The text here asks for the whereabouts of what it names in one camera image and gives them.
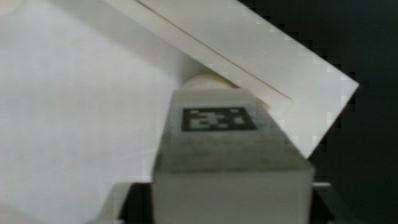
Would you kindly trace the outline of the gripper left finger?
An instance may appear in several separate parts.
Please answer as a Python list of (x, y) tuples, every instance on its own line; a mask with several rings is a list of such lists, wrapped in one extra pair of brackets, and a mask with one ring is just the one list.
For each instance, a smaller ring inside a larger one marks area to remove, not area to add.
[(95, 224), (155, 224), (150, 182), (114, 185)]

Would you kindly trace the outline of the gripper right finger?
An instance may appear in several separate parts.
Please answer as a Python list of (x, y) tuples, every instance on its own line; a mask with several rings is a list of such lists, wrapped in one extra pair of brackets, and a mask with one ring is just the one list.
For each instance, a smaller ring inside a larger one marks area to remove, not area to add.
[(329, 182), (313, 184), (310, 224), (363, 224)]

